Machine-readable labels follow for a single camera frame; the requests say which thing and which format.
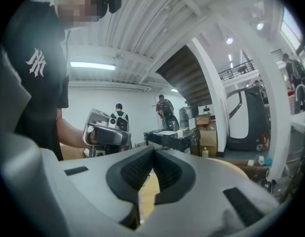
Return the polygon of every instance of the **black rubber grip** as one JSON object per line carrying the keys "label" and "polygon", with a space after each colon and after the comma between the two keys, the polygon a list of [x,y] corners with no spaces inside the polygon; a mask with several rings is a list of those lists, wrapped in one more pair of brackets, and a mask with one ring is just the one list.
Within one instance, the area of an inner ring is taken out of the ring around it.
{"label": "black rubber grip", "polygon": [[246,227],[251,226],[264,217],[264,214],[238,188],[224,190],[223,193]]}
{"label": "black rubber grip", "polygon": [[155,197],[155,204],[174,203],[182,199],[195,184],[195,171],[166,151],[156,151],[153,170],[157,175],[160,193]]}
{"label": "black rubber grip", "polygon": [[130,214],[120,222],[131,229],[139,226],[138,191],[153,168],[153,147],[136,149],[138,153],[115,163],[106,174],[111,191],[119,199],[134,204]]}
{"label": "black rubber grip", "polygon": [[71,175],[79,174],[81,172],[85,172],[87,170],[89,170],[87,167],[82,166],[82,167],[77,167],[77,168],[66,169],[66,170],[64,170],[64,172],[66,175],[71,176]]}

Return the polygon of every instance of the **bottle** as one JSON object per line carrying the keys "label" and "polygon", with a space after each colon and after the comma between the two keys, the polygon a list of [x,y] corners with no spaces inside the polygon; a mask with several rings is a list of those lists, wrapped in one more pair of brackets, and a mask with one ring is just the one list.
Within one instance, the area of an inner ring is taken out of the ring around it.
{"label": "bottle", "polygon": [[205,147],[205,148],[203,149],[203,151],[202,151],[202,157],[203,157],[203,158],[208,158],[208,150],[207,150],[206,147]]}

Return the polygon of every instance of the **black table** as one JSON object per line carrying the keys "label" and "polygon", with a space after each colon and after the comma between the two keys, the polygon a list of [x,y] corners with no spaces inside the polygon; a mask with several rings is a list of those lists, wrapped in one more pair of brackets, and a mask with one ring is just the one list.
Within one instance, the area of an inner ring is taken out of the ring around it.
{"label": "black table", "polygon": [[178,138],[178,134],[172,135],[156,134],[158,132],[166,131],[165,129],[154,130],[150,132],[144,132],[144,139],[146,145],[148,142],[154,142],[162,145],[163,147],[172,148],[181,152],[190,148],[197,142],[196,129],[183,131],[183,137]]}

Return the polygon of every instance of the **window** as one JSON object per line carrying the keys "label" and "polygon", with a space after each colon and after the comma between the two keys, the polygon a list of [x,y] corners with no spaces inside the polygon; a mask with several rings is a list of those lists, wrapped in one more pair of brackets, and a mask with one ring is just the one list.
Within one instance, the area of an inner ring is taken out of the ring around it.
{"label": "window", "polygon": [[284,8],[283,22],[281,26],[281,32],[284,34],[290,44],[297,49],[301,44],[302,33],[294,20],[292,14]]}

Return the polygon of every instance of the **staircase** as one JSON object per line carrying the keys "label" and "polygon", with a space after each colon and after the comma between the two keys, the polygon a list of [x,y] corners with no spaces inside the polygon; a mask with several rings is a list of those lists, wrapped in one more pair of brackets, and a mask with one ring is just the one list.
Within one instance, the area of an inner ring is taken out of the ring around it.
{"label": "staircase", "polygon": [[186,45],[166,61],[157,73],[187,100],[188,105],[211,99],[201,66]]}

